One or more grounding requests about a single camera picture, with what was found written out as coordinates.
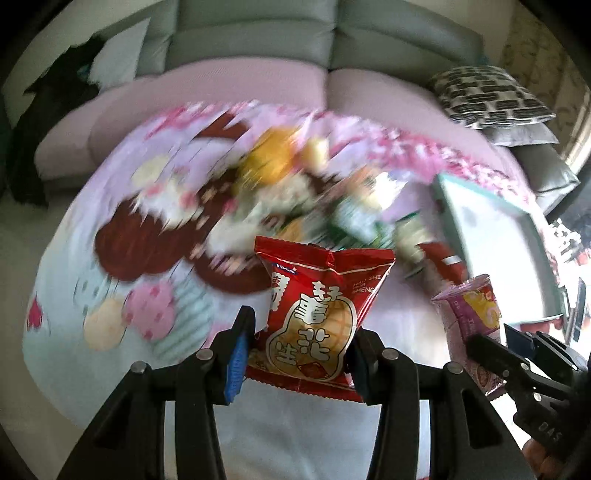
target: floor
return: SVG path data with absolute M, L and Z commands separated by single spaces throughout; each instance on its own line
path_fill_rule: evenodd
M 56 478 L 81 434 L 41 395 L 21 352 L 37 265 L 72 199 L 54 196 L 48 210 L 0 200 L 0 423 L 39 480 Z

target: gray pillow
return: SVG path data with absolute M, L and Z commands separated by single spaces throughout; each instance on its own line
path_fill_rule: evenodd
M 132 82 L 149 24 L 146 18 L 107 40 L 92 61 L 89 82 L 97 83 L 100 91 Z
M 513 147 L 539 207 L 548 213 L 580 182 L 550 144 Z
M 436 74 L 429 84 L 450 120 L 464 127 L 509 128 L 556 116 L 499 67 L 456 67 Z
M 560 143 L 552 130 L 544 124 L 517 125 L 511 128 L 483 128 L 481 131 L 490 143 L 500 147 Z
M 163 73 L 166 67 L 166 54 L 170 37 L 163 36 L 144 40 L 144 46 L 139 54 L 136 76 Z

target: throw pillow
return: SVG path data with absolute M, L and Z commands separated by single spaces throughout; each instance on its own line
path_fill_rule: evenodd
M 452 122 L 464 127 L 509 128 L 556 116 L 505 70 L 491 65 L 456 67 L 435 75 L 430 85 Z
M 149 18 L 142 20 L 107 40 L 92 62 L 89 82 L 97 83 L 101 92 L 132 82 L 149 23 Z
M 500 147 L 560 143 L 552 130 L 544 124 L 517 125 L 511 128 L 484 128 L 482 134 L 490 143 Z

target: red package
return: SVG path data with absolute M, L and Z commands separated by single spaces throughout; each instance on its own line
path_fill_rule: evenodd
M 345 351 L 394 263 L 388 249 L 331 252 L 257 237 L 272 282 L 267 327 L 258 332 L 246 376 L 322 397 L 361 401 Z
M 442 242 L 430 242 L 418 245 L 425 257 L 429 259 L 441 277 L 454 285 L 461 285 L 468 279 L 466 264 L 451 248 Z

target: sofa cushion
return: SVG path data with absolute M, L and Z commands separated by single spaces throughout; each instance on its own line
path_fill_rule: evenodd
M 444 65 L 479 63 L 482 49 L 479 34 L 418 5 L 340 0 L 331 68 L 374 69 L 424 85 Z
M 113 103 L 121 100 L 132 85 L 148 79 L 136 80 L 113 88 L 72 110 L 39 143 L 35 165 L 42 180 L 90 174 L 97 164 L 88 148 L 92 127 Z
M 167 68 L 237 56 L 303 60 L 328 67 L 337 0 L 180 0 Z
M 181 0 L 178 29 L 223 25 L 257 20 L 317 20 L 336 22 L 337 0 Z
M 552 145 L 524 145 L 511 152 L 530 181 L 537 203 L 548 213 L 580 182 Z
M 264 56 L 330 62 L 333 27 L 311 20 L 260 20 L 180 31 L 168 50 L 167 69 L 219 57 Z
M 186 102 L 257 99 L 325 108 L 325 82 L 324 69 L 292 60 L 234 58 L 185 65 L 138 84 L 104 111 L 90 133 L 90 150 L 101 163 L 139 124 Z
M 527 179 L 508 149 L 451 122 L 435 95 L 422 87 L 367 70 L 335 70 L 329 74 L 327 103 L 336 112 L 370 118 L 457 148 L 527 188 Z
M 167 36 L 144 40 L 142 51 L 139 53 L 136 77 L 164 72 L 168 45 L 170 38 Z
M 355 67 L 382 72 L 419 85 L 455 66 L 455 61 L 399 38 L 345 25 L 336 32 L 330 65 L 333 69 Z

